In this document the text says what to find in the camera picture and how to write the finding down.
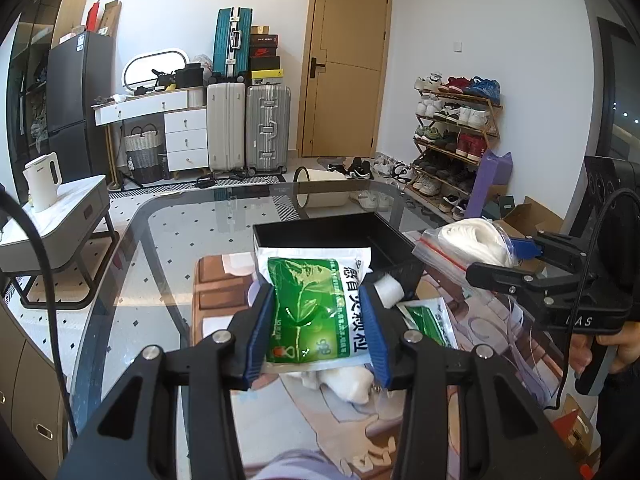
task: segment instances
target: black refrigerator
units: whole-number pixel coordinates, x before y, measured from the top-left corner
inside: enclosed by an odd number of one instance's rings
[[[109,174],[105,131],[92,105],[111,95],[113,38],[84,32],[49,51],[47,129],[62,182]]]

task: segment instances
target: human hand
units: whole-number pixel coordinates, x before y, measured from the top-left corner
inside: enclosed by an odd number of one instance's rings
[[[569,364],[577,374],[581,374],[591,363],[592,341],[593,336],[584,334],[573,334],[571,337]],[[609,368],[610,374],[617,374],[640,358],[640,322],[627,321],[617,334],[599,335],[596,341],[603,346],[618,345],[618,353]]]

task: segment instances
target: cabinet handle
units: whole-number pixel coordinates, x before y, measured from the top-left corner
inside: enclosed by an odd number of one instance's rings
[[[37,423],[34,427],[41,436],[43,436],[47,440],[53,440],[53,433],[49,428],[45,428],[42,424]]]

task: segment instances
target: blue sneaker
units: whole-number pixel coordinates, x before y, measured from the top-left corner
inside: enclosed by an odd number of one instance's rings
[[[465,94],[491,99],[494,105],[500,104],[500,83],[491,79],[476,76],[471,85],[465,89]]]

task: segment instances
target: black tray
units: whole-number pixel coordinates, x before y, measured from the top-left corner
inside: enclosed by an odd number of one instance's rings
[[[364,281],[389,274],[402,285],[406,300],[414,297],[424,272],[424,263],[412,254],[414,244],[375,213],[258,224],[254,236],[260,247],[371,247],[373,272]]]

